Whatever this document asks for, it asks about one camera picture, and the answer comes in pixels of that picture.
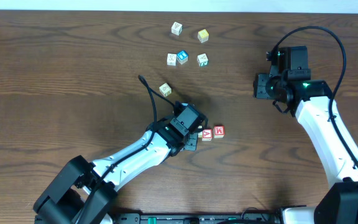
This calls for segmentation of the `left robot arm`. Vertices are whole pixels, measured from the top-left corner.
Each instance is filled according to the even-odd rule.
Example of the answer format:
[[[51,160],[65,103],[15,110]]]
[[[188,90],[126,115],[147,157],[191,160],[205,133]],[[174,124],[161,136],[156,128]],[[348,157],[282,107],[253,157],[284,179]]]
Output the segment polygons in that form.
[[[152,122],[142,137],[119,152],[88,162],[71,159],[36,200],[36,223],[112,223],[108,215],[119,189],[180,151],[194,151],[207,117],[176,102],[173,114]]]

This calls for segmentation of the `red A block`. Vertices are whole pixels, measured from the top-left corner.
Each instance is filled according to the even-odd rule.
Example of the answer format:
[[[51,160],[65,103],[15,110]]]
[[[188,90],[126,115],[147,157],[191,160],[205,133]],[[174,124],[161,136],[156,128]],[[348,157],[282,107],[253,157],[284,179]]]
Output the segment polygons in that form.
[[[202,130],[202,140],[203,141],[211,141],[213,138],[213,131],[212,129],[204,129]]]

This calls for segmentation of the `red M block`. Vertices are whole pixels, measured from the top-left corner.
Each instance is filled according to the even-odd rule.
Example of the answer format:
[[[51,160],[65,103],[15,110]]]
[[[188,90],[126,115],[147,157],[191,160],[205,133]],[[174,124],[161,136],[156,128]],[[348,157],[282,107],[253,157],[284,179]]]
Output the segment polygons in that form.
[[[225,136],[224,126],[215,126],[213,129],[213,138],[223,138]]]

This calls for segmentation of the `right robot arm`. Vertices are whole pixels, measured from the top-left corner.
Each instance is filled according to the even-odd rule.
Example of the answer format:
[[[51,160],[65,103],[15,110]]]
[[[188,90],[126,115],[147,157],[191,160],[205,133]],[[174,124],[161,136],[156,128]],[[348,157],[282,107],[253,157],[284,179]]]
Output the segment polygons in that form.
[[[254,97],[286,104],[307,132],[323,165],[329,190],[315,207],[281,211],[282,223],[358,223],[358,147],[344,125],[333,93],[324,80],[314,80],[305,46],[267,52],[268,73],[258,73]]]

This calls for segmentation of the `white block yellow side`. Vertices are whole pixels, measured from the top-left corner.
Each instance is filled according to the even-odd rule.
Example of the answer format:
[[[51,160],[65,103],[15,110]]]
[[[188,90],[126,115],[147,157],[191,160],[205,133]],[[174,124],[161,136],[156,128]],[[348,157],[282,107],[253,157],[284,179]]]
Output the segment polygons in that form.
[[[200,126],[198,126],[198,129],[201,129],[201,131],[198,133],[198,138],[202,138],[202,136],[203,136],[203,127],[200,125]]]

